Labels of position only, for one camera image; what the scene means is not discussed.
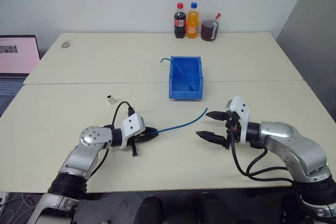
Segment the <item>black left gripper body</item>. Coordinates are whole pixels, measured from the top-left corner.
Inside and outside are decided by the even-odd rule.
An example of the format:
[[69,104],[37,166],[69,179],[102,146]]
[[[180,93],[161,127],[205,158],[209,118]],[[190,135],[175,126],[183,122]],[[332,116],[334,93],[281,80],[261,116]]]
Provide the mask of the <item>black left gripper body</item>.
[[136,143],[144,142],[145,139],[146,137],[144,134],[138,134],[128,139],[127,146],[131,146],[133,157],[136,157],[138,155],[137,149],[136,149]]

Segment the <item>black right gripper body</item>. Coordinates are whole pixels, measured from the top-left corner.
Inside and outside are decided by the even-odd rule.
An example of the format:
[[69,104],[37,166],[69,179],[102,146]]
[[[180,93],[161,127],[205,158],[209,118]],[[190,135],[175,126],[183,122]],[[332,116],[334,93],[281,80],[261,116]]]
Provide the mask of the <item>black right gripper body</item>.
[[225,140],[224,147],[228,150],[232,140],[235,143],[240,142],[241,125],[239,123],[240,117],[236,112],[225,112],[224,120],[226,121],[225,127],[227,128],[227,139]]

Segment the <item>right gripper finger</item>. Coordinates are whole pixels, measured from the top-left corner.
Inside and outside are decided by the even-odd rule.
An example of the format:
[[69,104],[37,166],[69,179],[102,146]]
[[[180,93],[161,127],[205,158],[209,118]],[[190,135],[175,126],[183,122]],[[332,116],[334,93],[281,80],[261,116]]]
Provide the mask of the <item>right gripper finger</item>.
[[225,139],[223,136],[216,135],[215,133],[209,131],[197,131],[196,134],[210,143],[221,145],[222,147],[227,148],[227,139]]
[[228,121],[229,120],[229,115],[226,112],[221,112],[221,111],[210,111],[206,113],[206,116],[218,120],[218,121]]

